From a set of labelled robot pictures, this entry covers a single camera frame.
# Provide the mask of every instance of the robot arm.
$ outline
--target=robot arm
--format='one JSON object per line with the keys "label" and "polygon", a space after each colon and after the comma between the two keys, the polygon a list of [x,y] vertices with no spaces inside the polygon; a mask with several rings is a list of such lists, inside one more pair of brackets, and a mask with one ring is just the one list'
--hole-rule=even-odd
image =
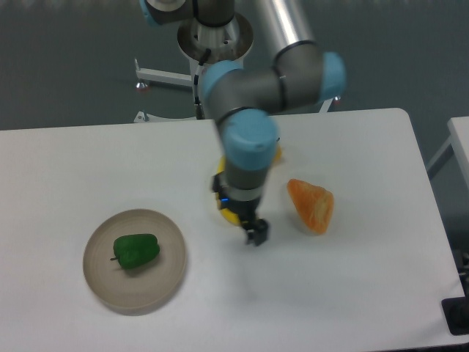
{"label": "robot arm", "polygon": [[278,129],[268,116],[324,101],[345,88],[344,64],[317,47],[297,0],[257,0],[269,33],[274,66],[244,71],[234,62],[213,65],[204,77],[205,116],[215,120],[226,166],[213,191],[221,208],[236,213],[256,246],[267,239],[268,224],[256,215],[262,188],[276,152]]}

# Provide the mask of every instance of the orange wedge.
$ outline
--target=orange wedge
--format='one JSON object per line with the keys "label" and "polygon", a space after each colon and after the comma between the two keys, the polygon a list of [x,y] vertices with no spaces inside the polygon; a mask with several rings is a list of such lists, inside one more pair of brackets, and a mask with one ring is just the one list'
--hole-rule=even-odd
{"label": "orange wedge", "polygon": [[296,179],[288,182],[287,189],[305,225],[316,233],[325,233],[334,209],[332,193],[323,187]]}

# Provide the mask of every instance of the plate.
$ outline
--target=plate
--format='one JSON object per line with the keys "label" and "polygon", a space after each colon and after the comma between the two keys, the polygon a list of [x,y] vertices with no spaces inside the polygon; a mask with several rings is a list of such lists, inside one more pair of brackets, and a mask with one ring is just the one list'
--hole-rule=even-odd
{"label": "plate", "polygon": [[[123,235],[152,233],[160,254],[151,262],[124,270],[114,257],[114,241]],[[112,310],[147,314],[165,304],[184,277],[187,259],[180,229],[153,210],[127,210],[104,221],[92,234],[83,257],[83,272],[93,293]]]}

